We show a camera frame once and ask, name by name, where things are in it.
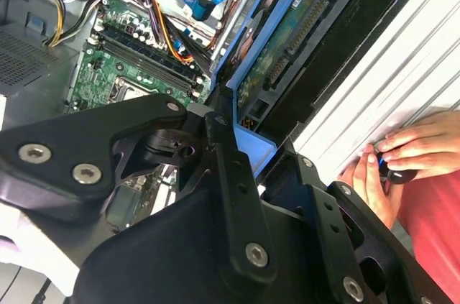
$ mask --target black plastic arm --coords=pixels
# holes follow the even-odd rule
[[[180,128],[186,117],[174,98],[155,94],[2,131],[0,200],[64,221],[97,219],[139,140]],[[42,147],[22,148],[31,144],[45,146],[50,158],[41,162],[48,157]],[[80,182],[100,179],[75,179],[82,164],[97,169],[80,167]]]

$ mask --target hole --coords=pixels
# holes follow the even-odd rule
[[[258,250],[257,248],[253,248],[253,250],[251,251],[252,253],[252,256],[257,259],[257,260],[261,260],[262,259],[262,253],[260,252],[260,250]]]
[[[233,165],[235,165],[235,167],[236,167],[238,170],[242,170],[242,169],[243,169],[243,165],[242,165],[240,162],[234,161],[234,162],[233,162]]]
[[[80,171],[80,174],[85,177],[93,177],[94,176],[94,171],[90,169],[83,169]]]
[[[299,216],[303,216],[303,208],[298,206],[295,210],[294,213],[298,214]]]
[[[375,295],[382,294],[386,287],[387,281],[385,279],[385,273],[380,265],[374,259],[367,257],[360,264],[362,275],[367,286]]]
[[[348,214],[343,212],[342,210],[342,219],[344,220],[346,231],[348,232],[348,236],[351,241],[351,245],[353,249],[358,249],[364,243],[364,234],[359,226],[354,222],[353,219],[350,218]]]
[[[350,292],[352,293],[352,295],[358,295],[358,288],[356,287],[355,284],[350,284]]]
[[[191,146],[182,147],[178,154],[181,158],[188,158],[195,154],[195,149]]]
[[[238,190],[241,191],[243,194],[247,193],[247,187],[244,184],[238,184],[237,186]]]
[[[34,148],[34,149],[27,151],[27,155],[31,158],[37,159],[43,156],[43,151],[38,148]]]

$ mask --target bolt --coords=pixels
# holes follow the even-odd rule
[[[355,279],[352,277],[345,277],[343,284],[345,291],[354,299],[355,302],[360,303],[364,300],[364,293],[362,292],[361,286],[359,286]]]
[[[227,121],[225,120],[224,117],[222,117],[221,115],[218,115],[216,116],[216,121],[224,126],[227,125]]]
[[[79,164],[73,168],[73,178],[80,184],[96,184],[102,178],[102,172],[92,164]]]
[[[268,254],[258,243],[251,242],[246,245],[246,257],[256,267],[263,268],[268,264]]]
[[[177,105],[174,104],[174,103],[168,103],[168,104],[166,104],[166,105],[167,105],[167,107],[168,107],[169,109],[171,109],[171,110],[173,110],[173,111],[179,111],[179,106],[177,106]]]
[[[51,158],[51,150],[42,144],[25,144],[18,151],[19,158],[31,164],[42,164]]]
[[[346,195],[351,195],[351,189],[348,188],[346,185],[341,185],[340,188],[342,189],[342,191],[346,194]]]
[[[312,166],[313,166],[313,163],[312,163],[309,159],[307,159],[307,158],[303,158],[303,163],[304,163],[305,165],[307,165],[308,167],[312,167]]]

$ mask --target gray metal panel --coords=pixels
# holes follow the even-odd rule
[[[10,24],[0,27],[0,94],[7,96],[4,128],[59,116],[78,53],[42,46],[43,36]]]
[[[295,141],[329,183],[367,143],[458,109],[460,0],[410,0]]]

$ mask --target finger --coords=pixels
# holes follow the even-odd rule
[[[437,167],[455,168],[459,159],[456,153],[430,153],[388,162],[390,170],[429,170]]]
[[[366,193],[367,155],[364,153],[358,161],[353,174],[353,189],[365,203],[369,204]]]
[[[339,176],[338,179],[352,187],[353,186],[353,174],[354,174],[355,169],[357,168],[357,165],[358,165],[358,162],[351,163],[347,167],[345,172]]]
[[[379,168],[377,166],[377,157],[370,154],[367,156],[367,174],[366,174],[366,193],[370,207],[382,206],[386,197],[380,184]]]
[[[455,152],[456,150],[455,142],[452,142],[452,138],[447,135],[423,137],[384,153],[383,160],[389,162],[390,160],[417,157],[429,153]]]
[[[414,126],[409,129],[402,130],[396,135],[386,139],[379,144],[379,150],[382,152],[388,152],[391,149],[394,149],[399,146],[403,146],[408,142],[414,141],[416,139],[421,139],[423,137],[435,137],[443,134],[442,126],[437,124],[429,124],[428,126]]]

